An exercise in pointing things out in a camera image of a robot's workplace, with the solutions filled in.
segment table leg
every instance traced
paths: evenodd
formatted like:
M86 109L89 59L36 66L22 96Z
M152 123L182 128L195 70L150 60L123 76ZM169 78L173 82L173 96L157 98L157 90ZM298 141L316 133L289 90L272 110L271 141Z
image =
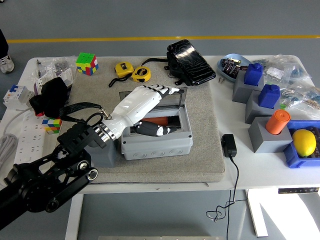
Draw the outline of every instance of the table leg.
M257 237L268 237L265 219L261 210L259 189L246 190L248 204Z
M77 194L72 198L65 240L77 240L78 238L83 199L83 194Z

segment blue tray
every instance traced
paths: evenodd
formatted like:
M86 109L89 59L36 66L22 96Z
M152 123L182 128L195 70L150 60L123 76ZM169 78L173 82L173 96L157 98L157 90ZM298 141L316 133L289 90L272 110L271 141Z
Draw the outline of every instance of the blue tray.
M291 120L287 124L288 129L305 129L307 127L316 127L320 129L319 120ZM284 150L286 163L289 168L297 169L300 167L320 167L320 158L302 158L297 154L294 143L291 142Z
M217 63L217 71L219 72L220 75L223 76L223 78L231 81L231 82L235 82L236 79L233 78L233 77L230 77L228 76L227 74L225 74L223 72L223 67L222 67L222 59L237 59L237 60L241 60L241 63L240 63L240 66L249 66L249 64L252 64L251 61L249 61L248 59L246 59L245 57L239 55L239 54L236 54L236 53L231 53L231 54L228 54L226 56L224 56L223 58L221 58L218 63Z

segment tape measure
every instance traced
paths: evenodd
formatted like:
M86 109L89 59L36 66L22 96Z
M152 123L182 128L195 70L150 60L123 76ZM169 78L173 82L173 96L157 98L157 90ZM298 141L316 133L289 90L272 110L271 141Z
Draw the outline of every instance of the tape measure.
M127 61L119 62L117 65L115 65L114 70L118 78L120 79L127 76L128 74L132 74L135 71L132 64Z
M150 68L146 66L138 66L132 73L132 79L138 83L145 83L151 78Z
M124 82L129 77L132 77L132 80L137 83L145 83L151 78L150 68L146 66L138 66L134 70L132 64L127 61L119 62L115 66L114 71L116 72L118 78L114 78L111 80L108 85L109 88L111 88L113 84L115 84L115 82Z

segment power adapter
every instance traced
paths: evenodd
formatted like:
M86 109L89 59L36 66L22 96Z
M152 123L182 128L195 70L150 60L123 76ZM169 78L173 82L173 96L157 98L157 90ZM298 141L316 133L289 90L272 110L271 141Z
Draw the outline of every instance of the power adapter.
M236 156L237 147L233 134L224 134L221 138L221 146L225 157L229 158Z

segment lemon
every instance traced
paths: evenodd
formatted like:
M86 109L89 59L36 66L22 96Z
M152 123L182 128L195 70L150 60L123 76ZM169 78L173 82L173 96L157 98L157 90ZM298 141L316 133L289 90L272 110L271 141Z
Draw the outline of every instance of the lemon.
M296 152L301 157L307 157L311 155L316 149L316 137L315 135L306 129L299 129L292 135L293 145Z

